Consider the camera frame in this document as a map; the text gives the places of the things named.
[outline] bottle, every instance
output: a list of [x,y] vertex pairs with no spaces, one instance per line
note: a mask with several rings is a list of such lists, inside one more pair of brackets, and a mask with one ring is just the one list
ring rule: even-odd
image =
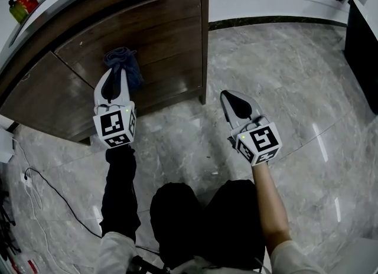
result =
[[21,24],[28,16],[28,13],[21,4],[15,2],[14,0],[9,0],[8,4],[10,13],[17,20],[17,22]]

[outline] white sleeve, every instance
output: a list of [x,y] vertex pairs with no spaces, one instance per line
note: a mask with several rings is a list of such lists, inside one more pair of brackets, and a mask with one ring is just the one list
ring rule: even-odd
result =
[[137,255],[132,239],[117,232],[108,232],[101,240],[95,274],[134,272],[135,266],[132,264],[132,259]]
[[283,242],[274,249],[271,264],[273,274],[325,274],[292,240]]

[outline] black power cable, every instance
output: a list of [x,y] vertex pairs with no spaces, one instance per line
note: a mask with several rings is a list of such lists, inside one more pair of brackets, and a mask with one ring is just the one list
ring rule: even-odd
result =
[[[29,167],[28,169],[26,169],[25,170],[25,172],[24,172],[24,178],[25,178],[25,180],[27,180],[28,179],[28,177],[27,177],[27,175],[26,175],[26,172],[28,171],[28,170],[33,170],[34,172],[36,172],[36,173],[38,173],[39,175],[40,175],[40,177],[47,183],[47,185],[49,185],[52,189],[54,189],[54,191],[61,197],[61,199],[62,200],[64,200],[64,202],[67,204],[67,206],[68,206],[68,208],[71,210],[71,212],[72,212],[72,215],[74,216],[74,218],[85,228],[85,229],[87,229],[87,231],[90,233],[90,234],[92,234],[92,235],[94,235],[94,236],[96,236],[96,237],[98,237],[98,238],[100,238],[101,239],[101,236],[99,236],[99,235],[97,235],[95,232],[92,232],[81,220],[79,220],[79,218],[76,216],[76,214],[75,214],[75,212],[72,210],[72,208],[71,208],[71,206],[70,206],[70,204],[69,204],[69,202],[59,193],[59,191],[58,190],[56,190],[56,188],[53,186],[53,185],[51,185],[49,182],[48,182],[48,180],[47,179],[45,179],[44,177],[43,177],[43,175],[38,171],[38,170],[35,170],[35,169],[33,169],[33,168],[31,168],[31,167]],[[148,252],[151,252],[151,253],[153,253],[153,254],[156,254],[157,256],[159,256],[159,253],[158,252],[155,252],[155,251],[153,251],[153,250],[150,250],[150,249],[147,249],[146,247],[142,247],[142,246],[135,246],[135,247],[137,247],[137,248],[139,248],[139,249],[142,249],[142,250],[146,250],[146,251],[148,251]]]

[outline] person's leg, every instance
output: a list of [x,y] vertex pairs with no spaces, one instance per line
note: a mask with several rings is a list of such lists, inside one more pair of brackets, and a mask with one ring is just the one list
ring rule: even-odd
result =
[[110,163],[102,199],[102,236],[118,232],[135,242],[135,231],[141,225],[137,215],[138,204],[133,190],[136,170],[134,149],[123,145],[106,151]]
[[159,243],[160,258],[173,269],[196,254],[202,208],[185,184],[166,184],[154,195],[151,224]]
[[228,181],[204,210],[203,252],[217,266],[259,269],[265,243],[256,188],[249,180]]

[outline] cabinet door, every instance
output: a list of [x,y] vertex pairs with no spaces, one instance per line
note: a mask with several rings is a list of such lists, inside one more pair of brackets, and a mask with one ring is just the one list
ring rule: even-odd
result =
[[69,39],[55,53],[93,87],[107,71],[103,56],[136,51],[144,87],[140,109],[202,86],[200,0],[150,0],[123,9]]
[[53,53],[21,80],[0,113],[33,129],[71,139],[93,124],[93,89]]

